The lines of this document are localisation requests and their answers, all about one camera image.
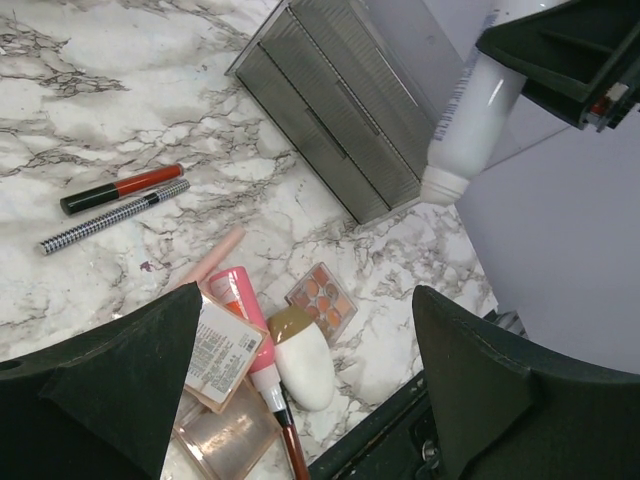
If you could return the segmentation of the white spray bottle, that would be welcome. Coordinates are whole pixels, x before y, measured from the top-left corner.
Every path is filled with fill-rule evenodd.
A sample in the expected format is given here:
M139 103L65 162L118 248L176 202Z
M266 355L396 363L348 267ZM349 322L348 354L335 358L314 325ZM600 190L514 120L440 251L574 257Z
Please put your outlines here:
M448 206L487 166L526 78L474 47L427 151L421 200Z

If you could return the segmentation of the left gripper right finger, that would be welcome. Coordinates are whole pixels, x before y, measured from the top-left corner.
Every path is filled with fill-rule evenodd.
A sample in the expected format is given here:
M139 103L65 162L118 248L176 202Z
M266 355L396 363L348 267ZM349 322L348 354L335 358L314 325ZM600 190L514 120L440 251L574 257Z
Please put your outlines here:
M549 350L427 286L412 311L445 478L638 478L638 375Z

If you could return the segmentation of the clear acrylic makeup organizer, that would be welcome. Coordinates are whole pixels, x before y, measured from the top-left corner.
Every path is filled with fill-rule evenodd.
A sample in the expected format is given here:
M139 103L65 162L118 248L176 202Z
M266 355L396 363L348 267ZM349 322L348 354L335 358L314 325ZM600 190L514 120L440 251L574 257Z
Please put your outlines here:
M423 1L282 1L230 73L367 223L421 200L428 146L468 57Z

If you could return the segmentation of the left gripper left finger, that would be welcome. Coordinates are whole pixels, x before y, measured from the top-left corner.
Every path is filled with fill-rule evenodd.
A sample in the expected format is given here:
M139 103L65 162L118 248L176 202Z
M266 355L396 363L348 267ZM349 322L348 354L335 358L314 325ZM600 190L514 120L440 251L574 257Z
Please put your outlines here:
M159 478L201 307L186 284L2 362L2 478Z

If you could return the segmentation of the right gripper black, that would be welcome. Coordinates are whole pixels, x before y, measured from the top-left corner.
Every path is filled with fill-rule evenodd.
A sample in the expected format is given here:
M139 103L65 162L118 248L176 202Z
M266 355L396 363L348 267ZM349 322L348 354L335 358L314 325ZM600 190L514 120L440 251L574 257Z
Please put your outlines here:
M571 125L615 129L639 104L636 1L566 1L491 27L476 46L525 76L524 96Z

